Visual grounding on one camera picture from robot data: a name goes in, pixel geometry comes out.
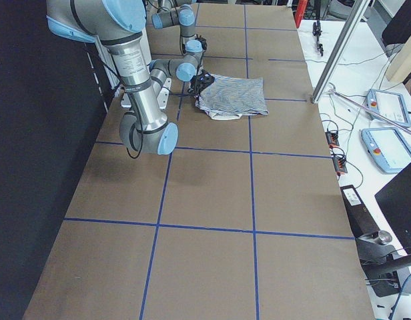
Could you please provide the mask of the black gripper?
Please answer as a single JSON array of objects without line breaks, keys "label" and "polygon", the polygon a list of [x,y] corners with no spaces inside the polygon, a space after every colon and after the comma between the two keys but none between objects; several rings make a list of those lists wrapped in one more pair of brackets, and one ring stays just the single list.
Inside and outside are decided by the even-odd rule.
[{"label": "black gripper", "polygon": [[199,97],[201,92],[215,82],[215,77],[210,73],[202,73],[194,76],[190,81],[188,94],[194,97]]},{"label": "black gripper", "polygon": [[201,43],[201,47],[203,49],[208,48],[207,40],[204,37],[202,37],[201,35],[198,35],[195,39]]}]

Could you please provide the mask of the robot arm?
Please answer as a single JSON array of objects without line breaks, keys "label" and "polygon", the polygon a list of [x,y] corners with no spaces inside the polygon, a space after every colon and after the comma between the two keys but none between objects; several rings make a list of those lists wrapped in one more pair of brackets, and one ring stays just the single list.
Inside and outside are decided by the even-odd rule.
[{"label": "robot arm", "polygon": [[192,5],[196,1],[158,1],[156,12],[151,16],[155,29],[179,27],[179,49],[187,51],[189,41],[198,41],[203,51],[207,50],[207,40],[195,31],[196,16]]},{"label": "robot arm", "polygon": [[145,60],[141,39],[147,22],[143,1],[48,1],[50,31],[60,37],[92,43],[96,39],[113,57],[131,108],[119,126],[127,149],[138,153],[170,154],[178,128],[159,108],[165,80],[190,82],[203,69],[206,41],[195,32],[192,1],[159,1],[151,17],[156,29],[179,26],[181,59]]}]

